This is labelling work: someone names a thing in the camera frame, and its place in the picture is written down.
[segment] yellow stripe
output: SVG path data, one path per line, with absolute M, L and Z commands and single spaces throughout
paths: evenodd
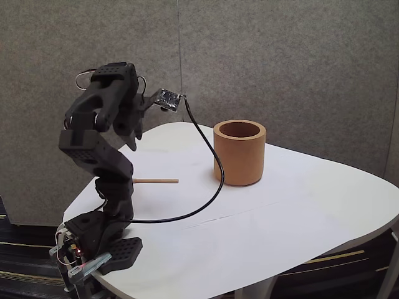
M 350 263 L 361 262 L 361 261 L 363 261 L 363 260 L 368 260 L 368 258 L 362 259 L 362 260 L 355 260 L 355 261 L 353 261 L 353 262 L 340 263 L 339 265 L 333 265 L 333 266 L 328 266 L 328 267 L 323 267 L 323 268 L 318 268 L 318 269 L 312 269 L 312 270 L 305 270 L 305 271 L 299 271 L 299 272 L 292 272 L 292 273 L 280 274 L 279 276 L 286 276 L 286 275 L 299 274 L 299 273 L 306 273 L 306 272 L 318 271 L 318 270 L 322 270 L 322 269 L 334 268 L 334 267 L 338 267 L 338 266 L 348 265 L 348 264 L 350 264 Z
M 21 273 L 7 272 L 7 271 L 0 271 L 0 275 L 12 275 L 12 276 L 18 276 L 18 277 L 29 277 L 29 278 L 35 278 L 35 279 L 53 280 L 53 281 L 57 281 L 57 282 L 62 282 L 63 281 L 62 278 L 28 275 L 28 274 L 21 274 Z
M 28 275 L 28 274 L 14 273 L 14 272 L 6 272 L 6 271 L 0 271 L 0 278 L 19 280 L 22 282 L 43 283 L 48 285 L 64 284 L 64 281 L 61 278 L 43 277 L 43 276 Z
M 1 245 L 15 245 L 15 246 L 25 246 L 25 247 L 39 247 L 39 248 L 53 248 L 54 246 L 46 246 L 46 245 L 32 245 L 32 244 L 20 244 L 20 243 L 9 243 L 9 242 L 0 242 Z
M 382 271 L 382 270 L 386 270 L 387 268 L 389 268 L 389 266 L 386 266 L 386 267 L 382 267 L 382 268 L 376 269 L 376 272 L 378 272 L 378 271 Z
M 349 252 L 347 254 L 333 255 L 332 257 L 321 257 L 319 259 L 308 260 L 306 263 L 304 263 L 304 265 L 307 263 L 319 263 L 319 262 L 324 262 L 326 260 L 335 260 L 335 259 L 340 259 L 342 257 L 350 257 L 352 255 L 357 255 L 357 254 L 364 254 L 364 250 Z
M 30 278 L 10 277 L 10 276 L 2 276 L 2 275 L 0 275 L 0 278 L 15 280 L 18 282 L 31 282 L 31 283 L 41 283 L 43 285 L 64 286 L 63 282 L 53 282 L 53 281 L 49 281 L 49 280 L 38 281 L 38 280 L 30 279 Z

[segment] table leg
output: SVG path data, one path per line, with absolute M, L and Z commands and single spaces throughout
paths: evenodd
M 262 280 L 234 292 L 234 299 L 270 299 L 278 276 Z
M 395 246 L 387 274 L 385 274 L 377 299 L 388 299 L 399 275 L 399 242 Z

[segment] perforated plastic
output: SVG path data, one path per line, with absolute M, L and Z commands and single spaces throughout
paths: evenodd
M 140 238 L 122 239 L 114 243 L 109 252 L 112 258 L 100 267 L 100 272 L 105 275 L 111 271 L 130 268 L 143 248 Z

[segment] black cable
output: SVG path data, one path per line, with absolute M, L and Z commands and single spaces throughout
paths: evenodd
M 102 207 L 104 207 L 107 204 L 107 202 L 108 202 L 108 199 L 104 199 L 104 202 L 101 204 L 101 206 L 96 207 L 93 211 L 97 211 L 97 210 L 101 209 Z
M 166 223 L 166 222 L 173 222 L 173 221 L 186 219 L 186 218 L 189 218 L 191 216 L 194 216 L 195 214 L 201 212 L 203 209 L 207 208 L 216 199 L 216 197 L 219 195 L 220 190 L 222 189 L 223 184 L 224 184 L 224 170 L 223 170 L 223 167 L 222 167 L 222 163 L 221 163 L 221 161 L 220 161 L 220 159 L 218 157 L 218 154 L 216 154 L 216 152 L 212 148 L 211 144 L 209 143 L 208 139 L 205 137 L 205 134 L 202 132 L 201 128 L 198 126 L 197 122 L 195 121 L 194 116 L 191 113 L 190 106 L 188 105 L 186 97 L 185 97 L 185 105 L 186 105 L 186 110 L 187 110 L 188 116 L 190 117 L 190 120 L 193 122 L 195 128 L 200 133 L 202 139 L 204 139 L 206 145 L 208 145 L 208 148 L 211 150 L 211 152 L 212 152 L 212 154 L 213 154 L 213 156 L 214 156 L 214 158 L 215 158 L 215 160 L 216 160 L 216 162 L 217 162 L 217 164 L 219 166 L 220 173 L 221 173 L 221 179 L 220 179 L 219 188 L 216 190 L 215 194 L 213 194 L 212 198 L 206 204 L 204 204 L 199 209 L 197 209 L 197 210 L 195 210 L 195 211 L 193 211 L 191 213 L 182 215 L 182 216 L 173 217 L 173 218 L 166 218 L 166 219 L 156 219 L 156 220 L 143 220 L 143 219 L 132 219 L 132 220 L 115 219 L 115 220 L 110 220 L 107 223 L 107 226 L 104 228 L 104 230 L 102 232 L 99 244 L 102 243 L 102 239 L 103 239 L 103 236 L 105 235 L 105 231 L 110 227 L 110 224 L 112 224 L 112 223 L 127 222 L 127 223 L 154 224 L 154 223 Z M 97 249 L 97 253 L 94 256 L 97 256 L 97 254 L 99 254 L 99 250 L 100 250 L 100 245 L 99 245 L 99 248 Z
M 145 78 L 143 76 L 137 76 L 137 78 L 143 79 L 143 82 L 144 82 L 144 88 L 143 88 L 143 92 L 142 92 L 142 102 L 144 102 L 144 93 L 145 93 L 145 89 L 147 88 L 147 81 L 145 80 Z

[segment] wire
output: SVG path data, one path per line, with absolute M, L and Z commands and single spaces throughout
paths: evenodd
M 102 207 L 104 207 L 107 204 L 107 202 L 108 202 L 108 199 L 104 199 L 104 202 L 101 204 L 101 206 L 96 207 L 93 211 L 97 211 L 97 210 L 101 209 Z
M 147 81 L 145 80 L 145 78 L 143 76 L 137 76 L 137 78 L 143 79 L 143 82 L 144 82 L 144 89 L 143 89 L 143 93 L 142 93 L 142 102 L 144 102 L 144 93 L 145 93 L 145 89 L 147 88 Z
M 80 76 L 82 76 L 82 75 L 91 74 L 91 73 L 94 73 L 95 71 L 96 71 L 96 69 L 88 69 L 88 70 L 85 70 L 85 71 L 83 71 L 83 72 L 77 74 L 76 77 L 75 77 L 75 84 L 76 84 L 76 87 L 79 88 L 80 90 L 85 91 L 87 88 L 81 87 L 81 86 L 77 83 L 77 79 L 78 79 Z
M 55 233 L 55 247 L 57 248 L 57 253 L 56 253 L 56 255 L 57 255 L 57 260 L 62 264 L 62 265 L 65 265 L 65 266 L 69 266 L 69 265 L 72 265 L 73 263 L 76 263 L 76 261 L 74 260 L 73 262 L 71 262 L 71 263 L 64 263 L 64 262 L 61 262 L 61 260 L 60 260 L 60 258 L 59 258 L 59 256 L 58 256 L 58 238 L 57 238 L 57 236 L 59 235 L 59 234 L 61 234 L 62 232 L 56 232 Z
M 222 163 L 221 163 L 221 161 L 220 161 L 220 159 L 218 157 L 218 154 L 216 154 L 216 152 L 212 148 L 211 144 L 209 143 L 208 139 L 205 137 L 205 134 L 201 131 L 201 128 L 198 126 L 197 122 L 195 121 L 194 116 L 191 113 L 190 106 L 188 105 L 186 97 L 185 97 L 185 105 L 186 105 L 187 113 L 188 113 L 188 116 L 190 117 L 190 120 L 193 122 L 195 128 L 198 130 L 198 132 L 200 133 L 201 137 L 204 139 L 206 145 L 208 145 L 208 148 L 213 153 L 213 156 L 214 156 L 214 158 L 215 158 L 215 160 L 216 160 L 216 162 L 217 162 L 217 164 L 219 166 L 219 169 L 220 169 L 220 172 L 221 172 L 221 180 L 220 180 L 219 188 L 216 190 L 215 194 L 212 196 L 212 198 L 206 204 L 204 204 L 199 209 L 197 209 L 197 210 L 195 210 L 195 211 L 193 211 L 191 213 L 182 215 L 182 216 L 173 217 L 173 218 L 166 218 L 166 219 L 157 219 L 157 220 L 143 220 L 143 219 L 123 220 L 123 219 L 117 219 L 117 220 L 110 221 L 110 222 L 129 222 L 129 223 L 146 223 L 146 224 L 150 224 L 150 223 L 166 223 L 166 222 L 178 221 L 178 220 L 189 218 L 189 217 L 194 216 L 195 214 L 201 212 L 203 209 L 207 208 L 216 199 L 216 197 L 219 195 L 220 190 L 222 189 L 223 184 L 224 184 L 224 170 L 223 170 L 223 167 L 222 167 Z

